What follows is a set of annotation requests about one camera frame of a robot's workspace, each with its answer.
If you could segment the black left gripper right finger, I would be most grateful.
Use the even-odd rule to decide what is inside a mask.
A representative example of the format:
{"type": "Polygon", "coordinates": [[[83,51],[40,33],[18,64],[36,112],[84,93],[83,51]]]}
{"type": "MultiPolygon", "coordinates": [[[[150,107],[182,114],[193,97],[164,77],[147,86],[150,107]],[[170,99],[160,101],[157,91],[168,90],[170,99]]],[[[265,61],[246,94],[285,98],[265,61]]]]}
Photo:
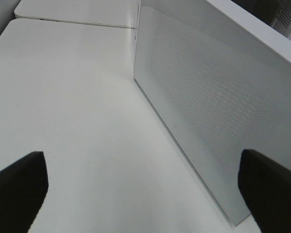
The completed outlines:
{"type": "Polygon", "coordinates": [[[291,233],[291,170],[244,149],[238,188],[262,233],[291,233]]]}

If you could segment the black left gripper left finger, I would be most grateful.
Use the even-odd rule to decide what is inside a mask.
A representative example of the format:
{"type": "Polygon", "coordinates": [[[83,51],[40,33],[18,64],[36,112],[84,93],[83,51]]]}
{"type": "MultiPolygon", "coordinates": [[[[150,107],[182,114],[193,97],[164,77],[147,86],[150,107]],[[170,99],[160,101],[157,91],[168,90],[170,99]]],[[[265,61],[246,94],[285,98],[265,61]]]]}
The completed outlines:
{"type": "Polygon", "coordinates": [[[49,188],[42,151],[33,151],[0,171],[0,233],[27,233],[49,188]]]}

